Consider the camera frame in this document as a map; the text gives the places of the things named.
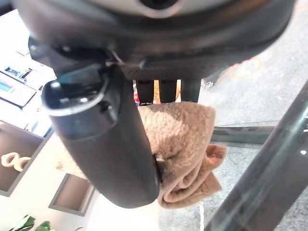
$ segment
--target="white wall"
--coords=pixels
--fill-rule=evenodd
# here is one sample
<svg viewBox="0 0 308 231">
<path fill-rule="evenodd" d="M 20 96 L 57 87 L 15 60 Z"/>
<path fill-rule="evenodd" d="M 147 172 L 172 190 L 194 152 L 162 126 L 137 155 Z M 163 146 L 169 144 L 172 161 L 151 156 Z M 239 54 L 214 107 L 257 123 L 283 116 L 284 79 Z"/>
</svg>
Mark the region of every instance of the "white wall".
<svg viewBox="0 0 308 231">
<path fill-rule="evenodd" d="M 64 172 L 55 169 L 53 154 L 63 147 L 53 140 L 51 137 L 46 143 L 11 196 L 0 196 L 0 231 L 8 231 L 27 214 L 36 218 L 37 226 L 49 220 L 57 231 L 87 226 L 98 192 L 94 193 L 85 217 L 48 208 L 65 176 Z"/>
</svg>

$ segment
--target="fluffy towel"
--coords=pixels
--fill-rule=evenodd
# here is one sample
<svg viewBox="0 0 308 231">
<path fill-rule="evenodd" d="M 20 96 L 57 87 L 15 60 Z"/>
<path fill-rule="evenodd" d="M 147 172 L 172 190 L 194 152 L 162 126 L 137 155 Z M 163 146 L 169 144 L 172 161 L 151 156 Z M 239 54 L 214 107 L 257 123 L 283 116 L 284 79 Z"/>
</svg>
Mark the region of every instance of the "fluffy towel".
<svg viewBox="0 0 308 231">
<path fill-rule="evenodd" d="M 181 102 L 138 109 L 162 176 L 162 207 L 189 206 L 221 190 L 212 170 L 223 161 L 226 148 L 209 144 L 215 121 L 212 107 Z M 58 169 L 85 178 L 67 151 L 56 159 Z"/>
</svg>

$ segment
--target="black plastic housing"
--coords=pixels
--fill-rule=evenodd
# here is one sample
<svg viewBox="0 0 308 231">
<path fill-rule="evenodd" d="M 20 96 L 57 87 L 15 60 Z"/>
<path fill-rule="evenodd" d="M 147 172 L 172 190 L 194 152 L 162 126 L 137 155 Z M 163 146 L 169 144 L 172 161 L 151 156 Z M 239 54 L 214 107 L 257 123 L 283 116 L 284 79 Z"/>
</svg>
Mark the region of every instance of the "black plastic housing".
<svg viewBox="0 0 308 231">
<path fill-rule="evenodd" d="M 103 80 L 102 100 L 83 112 L 55 115 L 65 107 L 55 103 L 61 96 L 52 82 L 43 89 L 43 103 L 64 145 L 98 191 L 120 207 L 149 204 L 158 196 L 159 183 L 132 82 L 117 66 L 109 67 Z M 63 86 L 65 94 L 69 87 Z"/>
</svg>

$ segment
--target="wooden shelf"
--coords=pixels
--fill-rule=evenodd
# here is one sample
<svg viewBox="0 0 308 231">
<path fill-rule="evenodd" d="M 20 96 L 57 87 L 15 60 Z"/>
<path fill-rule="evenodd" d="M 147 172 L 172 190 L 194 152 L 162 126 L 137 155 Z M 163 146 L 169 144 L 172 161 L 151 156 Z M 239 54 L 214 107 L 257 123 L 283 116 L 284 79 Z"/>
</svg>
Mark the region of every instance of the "wooden shelf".
<svg viewBox="0 0 308 231">
<path fill-rule="evenodd" d="M 1 195 L 10 196 L 51 134 L 52 132 L 49 133 L 47 138 L 41 138 L 15 126 L 0 122 L 0 156 L 17 152 L 21 157 L 31 157 L 22 172 L 0 164 Z"/>
<path fill-rule="evenodd" d="M 83 178 L 66 174 L 49 208 L 85 216 L 94 187 Z"/>
</svg>

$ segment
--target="gray floor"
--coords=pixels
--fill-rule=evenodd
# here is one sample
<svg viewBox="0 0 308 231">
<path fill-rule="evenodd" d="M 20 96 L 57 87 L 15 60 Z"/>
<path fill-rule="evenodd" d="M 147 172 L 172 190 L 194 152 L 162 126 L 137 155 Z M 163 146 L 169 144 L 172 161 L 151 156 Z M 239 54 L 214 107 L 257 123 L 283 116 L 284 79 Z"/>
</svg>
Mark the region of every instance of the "gray floor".
<svg viewBox="0 0 308 231">
<path fill-rule="evenodd" d="M 285 34 L 257 58 L 234 68 L 214 87 L 200 91 L 199 103 L 217 110 L 218 126 L 276 125 L 308 80 L 308 0 L 297 3 Z M 244 173 L 260 146 L 229 148 L 215 174 L 223 190 L 184 209 L 160 211 L 162 231 L 203 227 Z M 308 189 L 276 231 L 308 230 Z"/>
</svg>

